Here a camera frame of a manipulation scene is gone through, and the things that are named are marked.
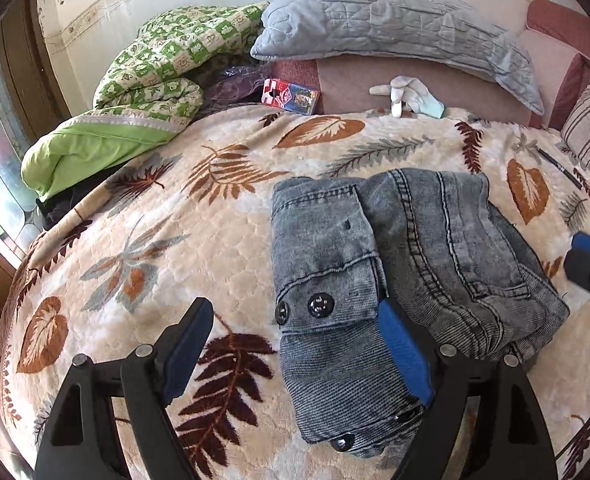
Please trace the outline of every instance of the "floral blanket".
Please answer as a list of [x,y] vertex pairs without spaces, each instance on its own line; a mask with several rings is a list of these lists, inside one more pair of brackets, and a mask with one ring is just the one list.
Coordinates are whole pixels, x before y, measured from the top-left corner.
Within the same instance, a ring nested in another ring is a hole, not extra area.
[[[542,160],[538,146],[583,189]],[[186,392],[168,407],[203,477],[390,478],[398,449],[360,460],[309,446],[297,432],[277,354],[270,196],[291,176],[416,166],[483,171],[491,201],[568,304],[569,319],[529,377],[555,452],[572,440],[558,459],[560,477],[572,478],[590,456],[590,295],[569,283],[562,262],[572,235],[590,233],[590,173],[566,151],[558,132],[475,122],[463,110],[441,120],[381,111],[303,117],[249,105],[191,124],[88,195],[38,238],[18,271],[0,343],[0,411],[12,439],[34,463],[75,354],[123,358],[204,296],[216,323]],[[132,476],[146,478],[123,399],[115,410]],[[471,409],[450,478],[458,478],[474,418]]]

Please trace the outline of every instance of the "denim garment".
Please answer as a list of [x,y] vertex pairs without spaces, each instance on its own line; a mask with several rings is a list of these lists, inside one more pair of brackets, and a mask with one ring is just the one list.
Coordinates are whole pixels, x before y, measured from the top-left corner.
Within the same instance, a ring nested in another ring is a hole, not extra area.
[[[482,174],[416,169],[275,186],[274,283],[288,307],[280,366],[305,441],[353,434],[349,452],[369,457],[416,432],[424,408],[377,329],[383,297],[476,359],[526,360],[566,320],[488,190]],[[319,293],[334,301],[325,317],[309,312]]]

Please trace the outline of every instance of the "gray quilted pillow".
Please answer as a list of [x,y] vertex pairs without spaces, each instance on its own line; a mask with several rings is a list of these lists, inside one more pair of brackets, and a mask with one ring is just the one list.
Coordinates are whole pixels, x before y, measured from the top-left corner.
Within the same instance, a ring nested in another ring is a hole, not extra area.
[[544,113],[517,37],[460,0],[273,0],[262,20],[264,32],[251,50],[257,59],[427,59],[485,72],[531,111]]

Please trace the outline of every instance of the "blanket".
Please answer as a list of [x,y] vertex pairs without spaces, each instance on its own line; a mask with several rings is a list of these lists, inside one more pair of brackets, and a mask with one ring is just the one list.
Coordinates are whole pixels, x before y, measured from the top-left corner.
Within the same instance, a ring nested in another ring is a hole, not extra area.
[[[3,312],[0,412],[28,462],[75,354],[123,358],[204,296],[216,322],[186,392],[168,407],[204,478],[390,478],[403,449],[360,460],[326,443],[309,446],[297,431],[278,360],[270,197],[291,176],[368,177],[413,166],[484,172],[491,202],[567,303],[569,319],[529,377],[555,452],[572,440],[558,460],[560,477],[571,478],[590,456],[590,294],[568,281],[562,263],[573,234],[590,234],[590,173],[573,165],[554,130],[476,122],[463,110],[446,115],[234,108],[191,124],[86,196],[35,242]],[[114,405],[132,476],[146,478],[123,399]],[[447,478],[458,478],[474,420],[471,406]]]
[[267,6],[181,7],[149,20],[108,68],[93,110],[28,150],[26,185],[47,200],[171,140],[200,109],[200,76],[250,51]]

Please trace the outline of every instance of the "black button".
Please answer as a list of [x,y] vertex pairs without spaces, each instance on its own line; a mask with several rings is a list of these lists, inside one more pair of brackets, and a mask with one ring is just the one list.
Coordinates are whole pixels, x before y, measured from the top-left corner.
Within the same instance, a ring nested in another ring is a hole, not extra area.
[[283,326],[290,317],[290,307],[285,301],[280,301],[275,307],[275,321],[279,326]]
[[334,438],[331,440],[331,446],[335,451],[339,451],[340,453],[345,453],[348,451],[352,445],[355,443],[355,436],[350,433],[346,433],[341,437]]
[[316,318],[328,317],[334,309],[334,299],[330,294],[319,292],[313,294],[308,300],[308,311]]

